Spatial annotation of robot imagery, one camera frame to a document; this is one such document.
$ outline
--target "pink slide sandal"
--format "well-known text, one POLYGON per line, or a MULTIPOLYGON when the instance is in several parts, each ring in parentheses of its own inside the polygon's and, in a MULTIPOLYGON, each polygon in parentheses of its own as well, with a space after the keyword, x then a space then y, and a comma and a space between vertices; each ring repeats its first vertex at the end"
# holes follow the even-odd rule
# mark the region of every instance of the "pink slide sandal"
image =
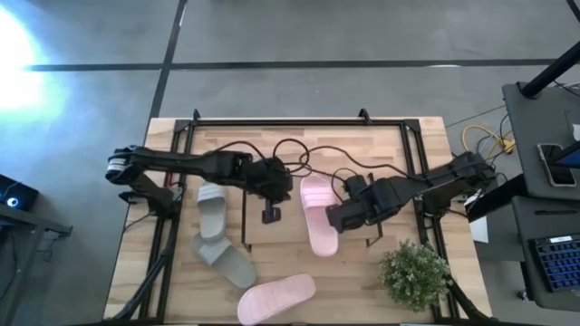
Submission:
POLYGON ((300 183, 300 197, 312 251, 321 257, 336 254, 338 232, 328 223, 325 211, 327 206, 337 204, 330 182, 316 175, 305 177, 300 183))
POLYGON ((312 298, 315 292, 314 280, 304 273, 260 284, 239 300, 237 318, 242 325, 256 325, 312 298))

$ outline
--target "slide sandal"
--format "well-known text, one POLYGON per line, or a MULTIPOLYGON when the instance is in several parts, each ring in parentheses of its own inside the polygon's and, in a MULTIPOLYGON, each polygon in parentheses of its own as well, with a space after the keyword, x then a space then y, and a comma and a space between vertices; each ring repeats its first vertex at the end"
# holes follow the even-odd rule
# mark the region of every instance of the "slide sandal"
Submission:
POLYGON ((196 234, 192 246, 206 264, 226 276, 238 288, 247 289, 256 282, 256 268, 226 237, 208 242, 201 234, 196 234))
POLYGON ((237 318, 242 325, 256 325, 312 298, 315 292, 314 280, 305 273, 260 284, 239 300, 237 318))
POLYGON ((336 254, 338 232, 328 223, 325 211, 327 206, 337 204, 330 182, 317 175, 305 177, 300 183, 300 197, 312 251, 321 257, 336 254))
POLYGON ((214 241, 226 234, 226 190, 204 182, 198 191, 199 229, 204 240, 214 241))

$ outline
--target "black cable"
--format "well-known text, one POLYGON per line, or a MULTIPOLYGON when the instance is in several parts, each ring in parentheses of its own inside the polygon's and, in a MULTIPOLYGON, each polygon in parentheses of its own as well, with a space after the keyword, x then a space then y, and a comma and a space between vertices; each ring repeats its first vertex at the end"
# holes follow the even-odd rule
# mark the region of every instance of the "black cable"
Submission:
POLYGON ((448 209, 447 211, 450 212, 450 213, 453 213, 453 214, 457 214, 457 215, 463 216, 463 217, 468 217, 465 213, 461 213, 461 212, 456 211, 456 210, 453 210, 453 209, 448 209))
POLYGON ((572 91, 572 90, 568 89, 566 86, 564 86, 563 84, 557 82, 556 80, 554 80, 554 83, 556 85, 560 86, 561 88, 563 88, 565 91, 569 92, 570 94, 573 94, 573 95, 575 95, 577 97, 580 97, 580 94, 576 93, 575 91, 572 91))
POLYGON ((18 271, 18 257, 16 256, 16 241, 15 236, 12 233, 10 233, 10 239, 12 240, 12 259, 14 260, 14 272, 12 273, 12 277, 10 278, 10 282, 8 282, 8 285, 2 291, 2 295, 0 295, 0 302, 2 302, 2 300, 8 293, 8 290, 10 290, 12 283, 15 281, 16 272, 18 271))
POLYGON ((498 154, 496 154, 495 156, 493 156, 493 157, 491 157, 491 158, 487 158, 487 159, 486 159, 486 161, 489 161, 489 160, 491 159, 491 162, 489 163, 489 165, 490 165, 490 166, 493 166, 493 162, 495 162, 495 161, 496 161, 496 159, 498 159, 498 158, 499 158, 499 156, 500 156, 501 154, 505 153, 506 151, 510 150, 511 148, 513 148, 513 146, 510 146, 510 147, 508 147, 508 148, 506 148, 506 149, 503 149, 502 151, 500 151, 500 152, 499 152, 498 154))
POLYGON ((308 177, 312 174, 312 172, 318 172, 314 169, 312 169, 312 167, 309 164, 304 164, 303 162, 288 162, 288 163, 284 163, 285 166, 291 166, 291 165, 299 165, 300 169, 305 169, 308 171, 308 173, 303 174, 303 175, 296 175, 296 174, 290 174, 291 177, 308 177))
MULTIPOLYGON (((424 180, 422 178, 417 178, 417 177, 410 176, 409 174, 405 173, 400 168, 395 167, 393 164, 386 163, 386 164, 379 164, 379 165, 374 165, 374 166, 370 166, 370 165, 363 164, 363 163, 357 161, 356 159, 354 159, 351 156, 351 154, 349 154, 349 152, 347 152, 346 150, 337 148, 335 146, 330 146, 330 145, 318 146, 318 147, 315 147, 313 149, 310 149, 310 152, 314 152, 315 150, 318 150, 318 149, 334 149, 334 150, 338 150, 341 153, 343 153, 348 159, 350 159, 352 161, 352 163, 356 164, 357 166, 359 166, 361 168, 391 168, 391 169, 397 171, 398 173, 404 175, 407 178, 424 180)), ((302 161, 303 155, 301 155, 298 160, 302 161)))
MULTIPOLYGON (((304 168, 310 171, 310 173, 308 173, 307 176, 310 176, 313 172, 316 172, 318 174, 325 175, 327 177, 333 177, 333 174, 332 173, 328 173, 328 172, 324 172, 324 171, 321 171, 321 170, 317 170, 315 168, 312 168, 310 165, 307 165, 304 168)), ((341 177, 334 176, 334 178, 337 178, 337 179, 341 180, 342 182, 346 182, 346 180, 344 180, 341 177)))
POLYGON ((498 176, 502 176, 502 177, 503 177, 503 178, 506 180, 506 182, 508 182, 508 177, 507 177, 505 174, 503 174, 503 173, 501 173, 501 172, 498 172, 498 173, 496 173, 496 174, 497 174, 498 176))
POLYGON ((54 239, 50 240, 51 243, 46 246, 45 249, 38 250, 39 253, 43 253, 43 260, 49 263, 53 259, 53 245, 64 238, 67 238, 68 235, 59 235, 56 236, 54 239))
POLYGON ((335 196, 336 196, 338 199, 340 199, 340 201, 341 201, 341 202, 343 202, 343 203, 344 203, 344 200, 343 200, 343 199, 342 199, 340 196, 338 196, 338 193, 337 193, 337 192, 336 192, 336 190, 334 189, 334 179, 336 178, 336 174, 337 174, 338 172, 340 172, 340 171, 343 171, 343 170, 345 170, 345 171, 350 171, 350 172, 353 172, 353 174, 354 174, 355 176, 358 176, 359 174, 358 174, 358 173, 356 173, 356 172, 355 172, 354 170, 352 170, 351 168, 339 168, 339 169, 337 169, 336 171, 334 171, 334 173, 333 173, 333 176, 332 176, 332 177, 331 177, 331 179, 330 179, 330 187, 333 189, 334 195, 335 195, 335 196))
POLYGON ((294 142, 298 145, 300 145, 303 149, 304 149, 304 153, 300 156, 300 158, 304 155, 306 155, 306 162, 303 162, 301 159, 299 163, 286 163, 285 165, 293 165, 293 164, 298 164, 300 165, 300 167, 293 169, 293 170, 289 170, 289 173, 294 173, 297 171, 300 171, 301 169, 303 169, 306 165, 308 165, 308 163, 310 162, 310 150, 308 150, 308 147, 300 140, 298 139, 282 139, 280 141, 278 141, 277 144, 275 144, 274 146, 274 150, 272 150, 272 157, 275 158, 276 157, 276 151, 278 150, 278 147, 280 147, 280 145, 284 144, 285 142, 294 142))
POLYGON ((503 131, 503 126, 504 126, 504 121, 508 118, 508 115, 506 114, 504 116, 504 118, 501 120, 501 122, 499 123, 499 139, 501 139, 501 147, 505 147, 505 142, 504 142, 504 131, 503 131))
POLYGON ((478 140, 478 145, 475 147, 476 153, 479 153, 479 145, 481 145, 481 142, 485 139, 489 139, 490 137, 493 137, 493 136, 486 136, 486 137, 483 137, 480 140, 478 140))
POLYGON ((226 145, 223 145, 223 146, 220 146, 220 147, 218 147, 217 149, 212 149, 212 150, 210 150, 210 151, 207 151, 207 152, 205 152, 205 153, 201 154, 201 155, 200 155, 199 157, 197 157, 197 158, 203 158, 203 157, 205 157, 205 156, 207 156, 207 155, 209 155, 209 154, 213 154, 213 153, 215 153, 215 152, 217 152, 217 151, 220 151, 220 150, 223 150, 223 149, 227 149, 228 147, 232 147, 232 146, 234 146, 234 145, 238 145, 238 144, 241 144, 241 145, 247 145, 247 146, 249 146, 250 148, 252 148, 252 149, 253 149, 253 150, 254 150, 254 151, 257 153, 257 155, 258 155, 258 156, 259 156, 261 159, 266 159, 266 157, 265 157, 265 156, 264 156, 264 154, 263 154, 263 153, 260 151, 260 149, 258 149, 258 148, 257 148, 257 147, 256 147, 254 144, 252 144, 251 142, 249 142, 249 141, 245 141, 245 140, 236 140, 236 141, 232 141, 232 142, 230 142, 230 143, 228 143, 228 144, 226 144, 226 145))
POLYGON ((484 114, 488 114, 488 113, 490 113, 490 112, 493 112, 493 111, 495 111, 495 110, 499 110, 499 109, 501 109, 501 108, 504 108, 505 106, 506 106, 506 104, 504 104, 504 105, 500 105, 500 106, 498 106, 498 107, 496 107, 496 108, 493 108, 493 109, 490 109, 490 110, 483 111, 483 112, 481 112, 481 113, 479 113, 479 114, 476 114, 476 115, 473 115, 473 116, 471 116, 471 117, 467 117, 467 118, 465 118, 465 119, 462 119, 462 120, 459 120, 459 121, 455 121, 455 122, 453 122, 453 123, 450 123, 450 124, 448 124, 447 126, 445 126, 445 129, 447 129, 447 128, 449 128, 449 127, 453 127, 453 126, 455 126, 456 124, 460 124, 461 122, 464 122, 464 121, 467 121, 467 120, 471 120, 471 119, 475 119, 475 118, 477 118, 477 117, 481 117, 481 116, 482 116, 482 115, 484 115, 484 114))
MULTIPOLYGON (((176 203, 176 202, 180 201, 180 199, 183 198, 183 194, 185 194, 186 190, 188 190, 188 184, 185 184, 185 183, 184 184, 181 184, 181 182, 179 182, 179 181, 173 182, 169 186, 170 187, 173 187, 175 185, 181 185, 181 192, 179 193, 179 195, 177 197, 175 197, 175 199, 173 200, 173 203, 176 203)), ((142 217, 134 220, 133 222, 127 224, 123 228, 123 233, 125 233, 131 226, 136 225, 137 223, 139 223, 140 221, 144 220, 145 218, 150 217, 150 216, 154 216, 154 215, 155 215, 155 212, 152 212, 151 211, 151 212, 147 213, 147 215, 142 216, 142 217)))
POLYGON ((127 224, 124 228, 123 228, 123 233, 127 232, 127 230, 132 227, 133 225, 136 225, 137 223, 139 223, 140 221, 144 220, 145 218, 149 217, 149 216, 153 216, 154 213, 153 212, 149 212, 147 213, 147 215, 139 217, 138 219, 134 220, 133 222, 127 224))
POLYGON ((469 211, 471 210, 471 208, 472 208, 472 207, 475 205, 475 203, 477 203, 477 202, 478 202, 478 200, 479 200, 479 199, 480 199, 480 198, 483 196, 483 193, 484 193, 483 189, 481 189, 481 190, 478 192, 478 196, 475 198, 475 200, 474 200, 474 201, 472 201, 472 202, 471 202, 471 205, 469 205, 469 207, 468 207, 468 209, 467 209, 467 214, 469 214, 469 211))

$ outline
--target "speaker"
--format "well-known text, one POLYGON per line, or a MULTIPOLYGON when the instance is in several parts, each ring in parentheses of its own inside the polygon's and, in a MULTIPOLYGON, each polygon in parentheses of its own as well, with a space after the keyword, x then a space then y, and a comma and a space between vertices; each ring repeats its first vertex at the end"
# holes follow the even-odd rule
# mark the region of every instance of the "speaker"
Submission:
POLYGON ((30 211, 38 197, 38 190, 0 175, 0 204, 30 211))

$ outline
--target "keyboard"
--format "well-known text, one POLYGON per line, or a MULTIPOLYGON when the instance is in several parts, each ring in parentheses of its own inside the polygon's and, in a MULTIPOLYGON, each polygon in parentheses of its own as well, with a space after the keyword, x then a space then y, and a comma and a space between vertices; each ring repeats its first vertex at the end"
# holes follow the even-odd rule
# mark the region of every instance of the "keyboard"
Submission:
POLYGON ((550 292, 580 288, 580 235, 535 239, 530 244, 550 292))

